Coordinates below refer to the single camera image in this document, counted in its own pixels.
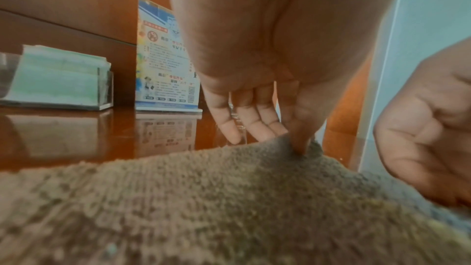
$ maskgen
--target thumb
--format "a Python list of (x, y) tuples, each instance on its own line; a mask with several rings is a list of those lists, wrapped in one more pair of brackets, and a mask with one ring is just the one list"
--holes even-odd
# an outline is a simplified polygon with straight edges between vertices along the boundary
[(289, 138), (298, 154), (305, 154), (314, 137), (343, 94), (346, 83), (322, 82), (299, 85)]

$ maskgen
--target desk surface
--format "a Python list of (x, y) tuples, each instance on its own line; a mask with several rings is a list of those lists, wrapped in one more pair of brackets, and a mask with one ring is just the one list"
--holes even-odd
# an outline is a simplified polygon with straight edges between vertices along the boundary
[[(353, 136), (327, 132), (326, 155), (348, 165)], [(256, 140), (247, 134), (247, 143)], [(0, 171), (134, 159), (227, 145), (211, 114), (102, 112), (0, 107)]]

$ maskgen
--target hand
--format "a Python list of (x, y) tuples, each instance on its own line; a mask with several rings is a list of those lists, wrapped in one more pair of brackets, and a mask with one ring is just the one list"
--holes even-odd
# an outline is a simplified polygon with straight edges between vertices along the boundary
[[(227, 139), (287, 132), (303, 153), (372, 48), (391, 0), (172, 0), (208, 107)], [(274, 82), (283, 124), (272, 103)]]
[(423, 61), (379, 117), (386, 169), (443, 205), (471, 205), (471, 39)]

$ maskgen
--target palm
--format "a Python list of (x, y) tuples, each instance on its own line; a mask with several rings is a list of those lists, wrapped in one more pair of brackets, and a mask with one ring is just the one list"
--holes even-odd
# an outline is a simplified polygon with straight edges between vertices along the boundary
[(303, 135), (300, 147), (322, 125), (366, 58), (388, 3), (172, 0), (206, 101), (224, 135), (239, 141), (227, 109), (229, 93), (255, 138), (286, 132), (271, 101), (276, 81), (283, 123)]
[(471, 205), (471, 39), (425, 61), (376, 127), (386, 168), (424, 196)]

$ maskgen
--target beige carpet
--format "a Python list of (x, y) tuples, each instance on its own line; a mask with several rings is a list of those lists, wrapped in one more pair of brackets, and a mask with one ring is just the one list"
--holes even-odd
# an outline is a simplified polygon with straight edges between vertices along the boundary
[(471, 264), (470, 227), (286, 138), (0, 174), (2, 265)]

